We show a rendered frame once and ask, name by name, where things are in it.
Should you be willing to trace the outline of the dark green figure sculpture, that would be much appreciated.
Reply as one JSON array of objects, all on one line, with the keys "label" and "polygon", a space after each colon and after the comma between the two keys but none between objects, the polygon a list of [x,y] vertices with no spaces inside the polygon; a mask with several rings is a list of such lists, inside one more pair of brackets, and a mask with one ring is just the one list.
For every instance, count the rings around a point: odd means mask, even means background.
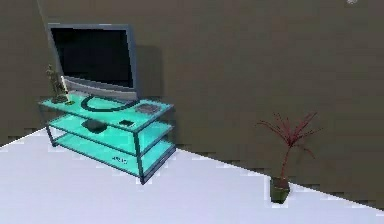
[{"label": "dark green figure sculpture", "polygon": [[47,67],[46,75],[50,81],[51,88],[53,91],[53,97],[51,99],[51,102],[54,104],[68,102],[68,91],[66,90],[66,87],[59,78],[58,73],[55,71],[51,64],[49,64]]}]

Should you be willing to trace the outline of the grey flat television set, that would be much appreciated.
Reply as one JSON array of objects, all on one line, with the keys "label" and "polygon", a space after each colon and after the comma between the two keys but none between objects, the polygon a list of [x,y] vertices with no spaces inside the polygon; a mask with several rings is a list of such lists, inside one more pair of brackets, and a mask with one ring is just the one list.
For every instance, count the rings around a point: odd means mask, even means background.
[{"label": "grey flat television set", "polygon": [[66,90],[123,105],[140,98],[136,43],[128,24],[47,25],[55,70]]}]

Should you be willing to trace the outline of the turquoise glass television stand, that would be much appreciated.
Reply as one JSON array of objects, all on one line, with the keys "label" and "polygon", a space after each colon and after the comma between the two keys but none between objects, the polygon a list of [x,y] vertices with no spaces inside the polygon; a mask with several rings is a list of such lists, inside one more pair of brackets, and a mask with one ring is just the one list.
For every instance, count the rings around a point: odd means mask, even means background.
[{"label": "turquoise glass television stand", "polygon": [[[141,183],[146,183],[176,151],[175,144],[165,138],[173,126],[159,120],[174,109],[172,104],[141,99],[123,105],[98,96],[76,94],[69,94],[68,99],[66,103],[54,104],[50,99],[39,103],[41,110],[63,113],[44,121],[47,131],[55,128],[63,132],[59,137],[49,137],[54,147],[61,146],[99,161],[139,178]],[[161,109],[155,114],[135,111],[136,106],[145,103]],[[88,119],[105,123],[107,129],[99,134],[88,131],[82,126]],[[132,121],[134,125],[119,125],[121,120]]]}]

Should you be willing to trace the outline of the grey square flat object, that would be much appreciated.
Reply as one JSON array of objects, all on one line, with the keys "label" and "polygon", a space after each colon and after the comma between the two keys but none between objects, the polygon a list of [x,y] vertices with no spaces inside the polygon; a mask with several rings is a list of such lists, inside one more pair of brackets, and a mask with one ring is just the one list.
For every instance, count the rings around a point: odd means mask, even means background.
[{"label": "grey square flat object", "polygon": [[144,114],[155,114],[161,109],[160,106],[154,104],[140,104],[135,107],[135,111]]}]

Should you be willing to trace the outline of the black flat box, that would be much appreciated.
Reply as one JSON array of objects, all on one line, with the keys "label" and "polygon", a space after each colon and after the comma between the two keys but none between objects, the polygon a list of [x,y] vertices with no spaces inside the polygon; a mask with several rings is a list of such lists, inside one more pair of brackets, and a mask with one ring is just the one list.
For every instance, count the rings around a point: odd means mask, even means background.
[{"label": "black flat box", "polygon": [[107,125],[105,123],[99,122],[97,120],[88,119],[82,123],[82,126],[86,128],[88,131],[99,134],[107,129]]}]

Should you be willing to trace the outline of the red leafed potted plant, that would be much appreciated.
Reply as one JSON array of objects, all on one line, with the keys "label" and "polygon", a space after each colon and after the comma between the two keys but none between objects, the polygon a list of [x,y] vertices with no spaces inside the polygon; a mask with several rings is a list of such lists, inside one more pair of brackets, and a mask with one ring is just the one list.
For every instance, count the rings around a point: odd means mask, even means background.
[{"label": "red leafed potted plant", "polygon": [[275,133],[283,141],[286,147],[280,174],[278,176],[272,176],[270,179],[270,201],[272,203],[284,204],[290,194],[291,188],[286,176],[286,166],[291,150],[293,148],[298,148],[307,152],[312,158],[315,158],[313,152],[304,144],[301,144],[300,141],[320,131],[320,128],[305,131],[305,128],[316,115],[316,112],[308,113],[295,127],[291,126],[288,117],[283,119],[279,113],[274,114],[276,120],[275,124],[265,120],[260,120],[258,122],[258,125],[264,126]]}]

